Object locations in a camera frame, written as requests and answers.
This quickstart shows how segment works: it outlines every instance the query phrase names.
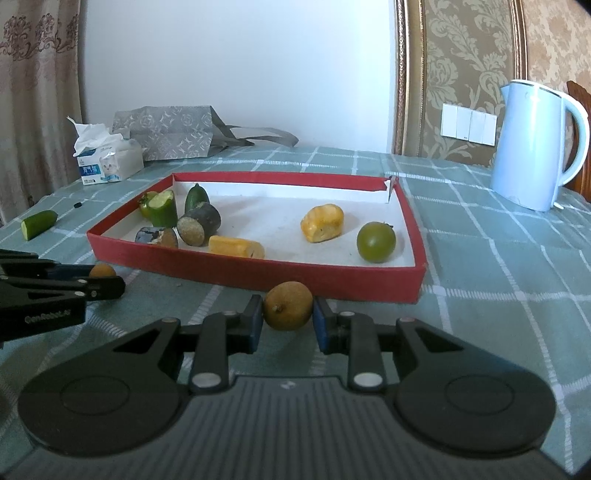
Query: blue gripper pad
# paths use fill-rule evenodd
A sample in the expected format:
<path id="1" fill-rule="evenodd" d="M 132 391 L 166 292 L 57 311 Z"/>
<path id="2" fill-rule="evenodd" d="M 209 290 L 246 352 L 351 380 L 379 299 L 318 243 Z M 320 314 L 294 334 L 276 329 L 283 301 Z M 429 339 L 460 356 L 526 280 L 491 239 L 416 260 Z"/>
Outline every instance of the blue gripper pad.
<path id="1" fill-rule="evenodd" d="M 251 335 L 250 335 L 250 346 L 251 352 L 256 352 L 256 348 L 258 347 L 258 342 L 261 339 L 261 330 L 262 330 L 262 302 L 259 302 L 255 313 L 252 316 L 252 328 L 251 328 Z"/>
<path id="2" fill-rule="evenodd" d="M 322 313 L 322 309 L 316 299 L 314 299 L 314 307 L 312 309 L 312 323 L 314 324 L 318 348 L 322 353 L 326 353 L 329 346 L 329 336 L 326 331 L 326 317 Z"/>

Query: gray paper bag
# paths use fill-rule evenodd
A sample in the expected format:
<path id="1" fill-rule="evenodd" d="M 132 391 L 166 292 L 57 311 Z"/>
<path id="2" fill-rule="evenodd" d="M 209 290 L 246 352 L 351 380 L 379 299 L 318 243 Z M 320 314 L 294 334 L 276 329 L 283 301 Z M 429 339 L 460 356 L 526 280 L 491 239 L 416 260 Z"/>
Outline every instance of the gray paper bag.
<path id="1" fill-rule="evenodd" d="M 254 145 L 249 140 L 267 140 L 293 147 L 298 138 L 276 128 L 260 128 L 275 135 L 237 138 L 235 125 L 226 125 L 211 106 L 145 106 L 117 112 L 112 131 L 129 129 L 144 151 L 144 160 L 211 157 L 230 146 Z"/>

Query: white wall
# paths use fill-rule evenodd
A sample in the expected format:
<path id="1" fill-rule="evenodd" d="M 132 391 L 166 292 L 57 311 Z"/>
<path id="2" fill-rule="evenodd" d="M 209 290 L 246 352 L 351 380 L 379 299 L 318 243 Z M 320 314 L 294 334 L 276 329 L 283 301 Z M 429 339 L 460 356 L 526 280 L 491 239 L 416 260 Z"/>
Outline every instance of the white wall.
<path id="1" fill-rule="evenodd" d="M 85 121 L 213 105 L 228 124 L 390 152 L 392 0 L 82 0 Z"/>

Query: wall light switch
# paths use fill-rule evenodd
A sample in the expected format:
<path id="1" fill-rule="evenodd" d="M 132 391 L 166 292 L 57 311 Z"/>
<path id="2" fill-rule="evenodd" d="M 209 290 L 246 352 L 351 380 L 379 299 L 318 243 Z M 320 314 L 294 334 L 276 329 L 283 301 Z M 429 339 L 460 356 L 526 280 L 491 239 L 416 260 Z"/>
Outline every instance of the wall light switch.
<path id="1" fill-rule="evenodd" d="M 485 145 L 495 146 L 496 138 L 496 115 L 486 114 L 484 122 L 484 130 L 482 133 L 482 143 Z"/>
<path id="2" fill-rule="evenodd" d="M 441 109 L 441 136 L 456 138 L 457 105 L 443 104 Z"/>
<path id="3" fill-rule="evenodd" d="M 456 138 L 468 140 L 470 137 L 470 119 L 472 110 L 459 106 L 457 108 Z"/>
<path id="4" fill-rule="evenodd" d="M 470 136 L 468 141 L 472 143 L 482 143 L 482 136 L 484 134 L 484 123 L 486 121 L 486 113 L 473 111 L 470 117 Z"/>

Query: table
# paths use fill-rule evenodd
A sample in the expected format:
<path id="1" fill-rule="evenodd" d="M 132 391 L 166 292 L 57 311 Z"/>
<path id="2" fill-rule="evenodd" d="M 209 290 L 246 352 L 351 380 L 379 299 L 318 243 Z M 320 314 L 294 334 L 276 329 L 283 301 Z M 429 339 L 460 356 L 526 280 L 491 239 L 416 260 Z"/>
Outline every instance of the table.
<path id="1" fill-rule="evenodd" d="M 559 195 L 563 210 L 537 213 L 492 192 L 490 172 L 482 167 L 334 148 L 242 147 L 212 158 L 151 163 L 119 183 L 83 187 L 76 181 L 27 212 L 55 210 L 54 228 L 24 242 L 16 218 L 0 229 L 0 248 L 94 263 L 86 239 L 91 226 L 172 172 L 205 170 L 397 175 L 429 263 L 421 298 L 415 305 L 331 300 L 331 307 L 367 313 L 378 323 L 414 316 L 534 371 L 551 385 L 558 404 L 545 453 L 569 472 L 591 455 L 591 206 L 571 191 Z M 82 207 L 74 209 L 76 202 Z M 15 405 L 35 374 L 165 316 L 200 323 L 209 313 L 242 310 L 253 293 L 116 270 L 127 284 L 121 299 L 89 303 L 82 325 L 7 342 L 0 350 L 0 471 L 30 450 Z M 344 356 L 319 352 L 310 324 L 290 333 L 265 325 L 258 352 L 235 355 L 229 365 L 231 376 L 344 378 L 346 372 Z M 386 368 L 395 382 L 391 361 Z"/>

